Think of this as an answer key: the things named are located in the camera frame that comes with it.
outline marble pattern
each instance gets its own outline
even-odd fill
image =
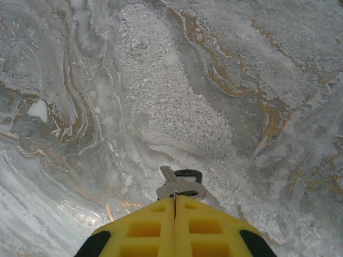
[[[0,6],[0,256],[73,256],[161,165],[278,256],[342,255],[339,1]]]

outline yellow object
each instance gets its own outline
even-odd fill
[[[275,256],[256,228],[222,211],[182,195],[176,196],[176,212],[174,211],[174,199],[167,198],[106,224],[92,234],[93,237],[101,233],[107,235],[105,246],[100,246],[98,254],[82,254],[81,248],[76,256]],[[243,234],[240,234],[241,231],[252,235],[253,242],[258,241],[255,249],[248,247],[247,241],[243,240]],[[92,240],[92,244],[95,241],[95,245],[101,245],[100,239]],[[259,247],[263,245],[259,240],[264,242],[270,255],[256,254],[261,251]],[[90,253],[85,250],[85,245],[86,243],[83,245],[83,252]]]

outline gray marble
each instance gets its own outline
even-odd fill
[[[161,165],[278,256],[342,256],[342,86],[341,0],[0,0],[0,256],[73,256]]]

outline silver key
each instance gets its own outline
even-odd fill
[[[177,178],[174,171],[167,166],[162,166],[161,171],[167,183],[157,189],[159,199],[169,198],[175,194],[190,193],[192,198],[203,200],[206,197],[206,190],[202,184],[186,181]]]

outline marble surface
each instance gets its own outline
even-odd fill
[[[73,256],[161,165],[278,256],[342,256],[342,87],[341,0],[0,0],[0,256]]]

